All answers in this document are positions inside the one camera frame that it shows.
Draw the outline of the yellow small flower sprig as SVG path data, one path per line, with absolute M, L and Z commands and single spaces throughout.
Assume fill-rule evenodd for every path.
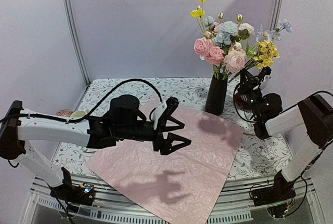
M 230 48 L 234 45 L 236 39 L 233 39 L 233 43 Z M 259 70 L 264 67 L 272 67 L 274 64 L 274 58 L 279 58 L 279 53 L 274 41 L 261 41 L 257 42 L 250 47 L 248 41 L 246 41 L 246 47 L 244 49 L 246 52 L 246 64 L 243 69 L 249 70 L 250 68 L 257 67 Z

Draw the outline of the small blue flower stem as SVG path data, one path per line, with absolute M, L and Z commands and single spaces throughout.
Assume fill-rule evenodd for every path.
M 281 32 L 285 30 L 288 33 L 293 32 L 293 27 L 291 23 L 284 19 L 283 21 L 278 22 L 278 26 L 273 30 L 265 30 L 263 25 L 260 25 L 260 27 L 257 30 L 257 35 L 255 37 L 255 40 L 257 42 L 261 41 L 280 41 L 281 40 Z

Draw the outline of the white rose stem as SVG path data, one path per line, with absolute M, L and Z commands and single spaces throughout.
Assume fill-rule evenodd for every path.
M 242 14 L 238 14 L 236 16 L 236 21 L 238 25 L 238 36 L 241 39 L 249 39 L 254 36 L 255 34 L 254 27 L 244 22 L 244 17 Z

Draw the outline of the pink wrapping paper sheet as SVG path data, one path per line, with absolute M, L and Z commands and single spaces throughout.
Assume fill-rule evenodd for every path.
M 149 142 L 124 140 L 97 150 L 86 166 L 107 184 L 169 223 L 205 223 L 225 184 L 244 130 L 221 117 L 179 105 L 177 135 L 191 144 L 169 155 Z

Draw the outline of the single pink carnation stem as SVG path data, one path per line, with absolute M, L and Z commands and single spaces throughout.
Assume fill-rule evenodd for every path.
M 225 52 L 213 42 L 212 33 L 204 32 L 203 37 L 195 40 L 194 52 L 213 66 L 213 75 L 217 80 L 222 79 L 221 66 L 224 61 Z

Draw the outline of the light blue hydrangea stem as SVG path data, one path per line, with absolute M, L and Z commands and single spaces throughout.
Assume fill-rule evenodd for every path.
M 213 43 L 219 47 L 231 46 L 234 42 L 232 39 L 238 36 L 238 25 L 233 21 L 225 21 L 220 25 L 220 31 L 214 33 L 213 23 L 215 22 L 212 16 L 204 18 L 204 24 L 206 32 L 204 33 L 205 38 L 211 39 Z

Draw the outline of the yellow poppy flower stem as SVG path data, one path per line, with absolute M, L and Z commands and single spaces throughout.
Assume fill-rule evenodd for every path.
M 192 10 L 190 12 L 190 15 L 192 18 L 195 18 L 199 24 L 199 28 L 201 32 L 204 34 L 206 32 L 206 27 L 204 24 L 204 17 L 205 17 L 205 11 L 203 9 L 203 3 L 206 2 L 207 0 L 196 0 L 199 2 L 199 5 L 197 6 L 196 9 Z

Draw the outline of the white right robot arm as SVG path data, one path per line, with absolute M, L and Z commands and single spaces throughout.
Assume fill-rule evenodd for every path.
M 271 69 L 264 68 L 258 75 L 243 69 L 236 92 L 246 99 L 251 111 L 249 122 L 259 139 L 277 134 L 300 134 L 292 141 L 292 159 L 279 173 L 281 180 L 269 190 L 273 201 L 280 201 L 289 193 L 286 182 L 297 180 L 314 164 L 320 154 L 332 143 L 332 105 L 325 99 L 332 93 L 316 91 L 296 104 L 283 109 L 280 95 L 262 94 L 262 86 L 271 77 Z

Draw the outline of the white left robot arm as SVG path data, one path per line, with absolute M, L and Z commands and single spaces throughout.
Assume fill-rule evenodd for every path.
M 56 187 L 66 200 L 73 200 L 78 193 L 69 172 L 37 151 L 32 140 L 66 142 L 89 149 L 114 147 L 124 139 L 150 141 L 154 151 L 169 155 L 191 144 L 191 140 L 174 134 L 185 127 L 172 116 L 178 104 L 174 97 L 161 102 L 149 121 L 139 109 L 139 99 L 131 95 L 112 99 L 109 110 L 101 117 L 83 118 L 42 115 L 14 101 L 1 123 L 1 157 L 25 166 Z

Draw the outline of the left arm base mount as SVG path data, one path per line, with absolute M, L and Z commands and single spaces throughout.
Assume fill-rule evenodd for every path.
M 79 205 L 92 206 L 95 199 L 95 189 L 90 183 L 84 182 L 79 186 L 72 184 L 71 175 L 64 167 L 61 168 L 63 173 L 62 184 L 50 188 L 50 196 L 66 203 L 76 203 Z

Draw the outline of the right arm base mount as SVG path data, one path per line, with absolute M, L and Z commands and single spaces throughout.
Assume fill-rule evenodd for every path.
M 275 176 L 273 185 L 270 187 L 250 189 L 249 196 L 255 206 L 278 203 L 296 196 L 294 181 L 287 181 L 280 170 Z

